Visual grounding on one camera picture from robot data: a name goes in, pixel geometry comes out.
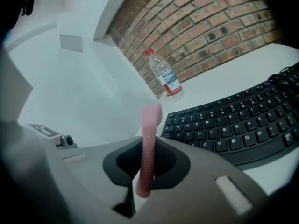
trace space bar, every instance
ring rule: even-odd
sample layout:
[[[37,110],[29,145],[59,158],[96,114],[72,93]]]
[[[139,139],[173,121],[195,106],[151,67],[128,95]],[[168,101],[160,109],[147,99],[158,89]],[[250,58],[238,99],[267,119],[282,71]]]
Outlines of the space bar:
[[[229,161],[231,164],[240,165],[266,158],[278,153],[283,149],[284,145],[282,141],[273,140],[272,142],[266,143],[256,148],[248,149],[246,151],[232,154],[222,154],[221,157]]]

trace keyboard key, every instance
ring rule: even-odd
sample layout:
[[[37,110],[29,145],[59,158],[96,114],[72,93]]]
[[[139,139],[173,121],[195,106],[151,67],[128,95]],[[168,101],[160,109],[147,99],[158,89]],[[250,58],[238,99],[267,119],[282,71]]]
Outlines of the keyboard key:
[[[273,121],[277,120],[277,116],[276,116],[276,114],[273,112],[273,110],[268,111],[268,112],[266,113],[266,116],[267,116],[268,121],[271,122],[271,123],[272,123]]]
[[[190,123],[197,122],[197,115],[190,116]]]
[[[184,140],[184,134],[183,133],[176,133],[174,139],[176,141],[182,142]]]
[[[281,103],[283,103],[283,101],[284,101],[280,96],[275,96],[275,97],[274,97],[274,100],[275,100],[275,102],[276,102],[277,104],[281,104]]]
[[[278,131],[278,129],[277,129],[277,127],[275,125],[269,126],[267,128],[267,130],[268,130],[269,136],[271,138],[273,138],[273,137],[275,137],[275,136],[277,136],[279,134],[279,131]]]
[[[247,108],[249,108],[249,104],[248,104],[248,102],[247,101],[242,101],[242,102],[240,102],[239,103],[239,106],[240,106],[240,108],[243,110],[243,109],[247,109]]]
[[[182,131],[183,131],[183,126],[182,126],[182,125],[177,125],[177,126],[175,126],[174,131],[175,131],[175,132],[182,132]]]
[[[227,114],[229,114],[229,112],[228,112],[228,108],[221,108],[220,110],[219,110],[219,114],[221,115],[221,116],[223,116],[223,115],[227,115]]]
[[[188,117],[183,117],[182,118],[182,124],[188,123]]]
[[[173,133],[174,126],[166,126],[164,129],[164,133]]]
[[[235,113],[235,112],[238,112],[240,109],[239,107],[236,105],[230,105],[229,106],[229,110],[232,112],[232,113]]]
[[[194,124],[195,131],[202,130],[202,129],[204,129],[204,125],[202,124],[202,122]]]
[[[185,133],[185,141],[194,141],[194,132]]]
[[[230,128],[230,127],[222,128],[222,129],[221,129],[221,136],[222,136],[223,138],[233,136],[233,133],[232,133],[231,128]]]
[[[257,121],[257,123],[258,123],[258,125],[260,127],[263,127],[263,126],[265,126],[265,125],[268,124],[268,121],[267,121],[267,119],[266,119],[266,117],[265,117],[264,114],[258,116],[257,119],[256,119],[256,121]]]
[[[217,140],[217,139],[219,139],[219,131],[218,131],[218,129],[209,130],[208,133],[209,133],[209,139],[210,140]]]
[[[185,124],[184,126],[184,131],[192,131],[192,124]]]
[[[178,125],[180,123],[181,119],[174,119],[173,124]]]
[[[245,125],[246,125],[248,131],[257,129],[257,124],[254,119],[246,121]]]
[[[194,108],[194,112],[200,112],[200,111],[202,111],[202,107],[197,106]]]
[[[234,131],[235,131],[235,135],[239,135],[241,133],[245,133],[245,126],[244,126],[244,124],[240,123],[240,124],[234,125]]]
[[[277,126],[279,128],[279,131],[282,133],[288,129],[288,125],[286,124],[286,122],[284,120],[279,121],[277,123]]]
[[[268,100],[266,101],[266,104],[267,104],[267,106],[268,106],[270,109],[272,109],[272,108],[274,108],[274,107],[276,106],[276,103],[274,102],[273,99],[268,99]]]
[[[172,119],[168,120],[168,121],[166,122],[166,125],[167,125],[167,126],[172,125]]]
[[[253,133],[249,133],[243,136],[243,142],[245,147],[249,147],[256,144],[256,138]]]
[[[225,152],[228,150],[228,144],[226,140],[216,141],[216,152]]]
[[[257,107],[261,113],[264,113],[269,109],[265,103],[259,104]]]
[[[256,131],[256,138],[259,143],[266,141],[268,139],[266,130],[260,129],[259,131]]]
[[[236,95],[237,99],[242,99],[243,97],[245,97],[245,95],[242,92]]]
[[[238,117],[235,114],[228,115],[228,123],[233,124],[238,122]]]
[[[258,85],[258,86],[256,87],[256,90],[257,90],[257,91],[261,91],[263,88],[264,88],[264,86],[261,84],[261,85]]]
[[[193,113],[193,109],[186,110],[186,114],[192,114],[192,113]]]
[[[210,111],[209,112],[209,117],[210,117],[210,119],[213,119],[213,118],[216,118],[216,117],[218,117],[219,115],[218,115],[218,112],[216,111],[216,110],[214,110],[214,111]]]
[[[226,104],[225,99],[221,99],[221,100],[218,100],[218,101],[217,101],[217,105],[218,105],[218,106],[225,105],[225,104]]]
[[[249,113],[247,110],[244,110],[244,111],[241,111],[238,113],[238,116],[239,116],[239,119],[240,120],[246,120],[246,119],[249,119],[250,116],[249,116]]]
[[[248,102],[249,102],[249,104],[250,104],[251,106],[254,106],[254,105],[258,104],[258,100],[257,100],[257,98],[255,98],[255,97],[250,98],[250,99],[248,100]]]
[[[213,142],[202,143],[202,149],[207,151],[213,151]]]
[[[212,128],[215,128],[214,120],[205,121],[205,129],[212,129]]]
[[[245,91],[245,95],[252,95],[253,91],[251,89]]]
[[[252,107],[249,109],[249,113],[252,117],[256,116],[256,115],[259,115],[260,112],[258,110],[258,108],[255,106],[255,107]]]
[[[287,112],[287,113],[289,113],[289,112],[291,112],[293,110],[293,108],[291,107],[291,105],[288,102],[284,103],[282,105],[282,107],[285,110],[285,112]]]
[[[200,147],[200,143],[198,142],[189,142],[188,144],[193,147]]]
[[[196,140],[198,140],[198,141],[206,140],[206,132],[205,131],[197,132]]]
[[[280,117],[283,117],[285,115],[285,112],[281,109],[281,108],[277,108],[275,109],[275,113],[277,114],[277,116],[280,118]]]
[[[199,120],[206,120],[207,119],[207,114],[206,113],[199,113],[198,119]]]
[[[285,119],[289,127],[293,127],[297,123],[292,115],[288,115]]]
[[[161,135],[162,138],[167,138],[167,139],[170,139],[170,140],[174,140],[174,133],[163,133]]]
[[[224,117],[222,118],[218,118],[216,120],[216,125],[217,127],[221,127],[221,126],[225,126],[227,123],[226,123],[226,119]]]
[[[212,105],[204,105],[204,110],[209,110],[212,108]]]
[[[283,137],[284,137],[285,145],[287,147],[289,147],[290,145],[292,145],[295,142],[294,137],[291,132],[286,133]]]
[[[242,143],[240,138],[229,139],[229,144],[231,150],[242,148]]]
[[[267,99],[266,96],[264,96],[263,94],[257,95],[256,98],[259,102],[263,102],[264,100]]]
[[[234,96],[230,96],[230,97],[228,97],[228,98],[226,99],[226,101],[227,101],[228,103],[233,102],[233,101],[235,101],[235,97],[234,97]]]

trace bottle label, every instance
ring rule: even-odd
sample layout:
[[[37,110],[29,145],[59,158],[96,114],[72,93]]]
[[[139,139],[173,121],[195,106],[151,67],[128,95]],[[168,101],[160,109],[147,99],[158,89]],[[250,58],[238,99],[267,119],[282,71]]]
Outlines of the bottle label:
[[[163,85],[164,87],[165,85],[167,85],[170,91],[174,91],[181,86],[180,82],[178,81],[171,68],[159,75],[157,78],[160,81],[161,85]]]

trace gray plastic device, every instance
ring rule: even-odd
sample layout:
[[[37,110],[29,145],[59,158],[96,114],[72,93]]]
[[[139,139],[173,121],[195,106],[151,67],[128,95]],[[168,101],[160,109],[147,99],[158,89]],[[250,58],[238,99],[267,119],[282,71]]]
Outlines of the gray plastic device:
[[[120,214],[117,207],[130,203],[142,137],[57,150],[53,140],[17,124],[32,87],[5,52],[0,59],[1,160],[33,207],[54,223],[246,223],[266,204],[262,189],[220,156],[157,138],[151,195],[139,212]]]

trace brick wall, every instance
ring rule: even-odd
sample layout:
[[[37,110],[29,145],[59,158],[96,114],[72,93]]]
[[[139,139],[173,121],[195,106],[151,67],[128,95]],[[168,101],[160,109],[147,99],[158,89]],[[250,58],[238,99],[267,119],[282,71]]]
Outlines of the brick wall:
[[[125,0],[109,33],[159,98],[144,52],[152,47],[183,82],[282,39],[264,0]]]

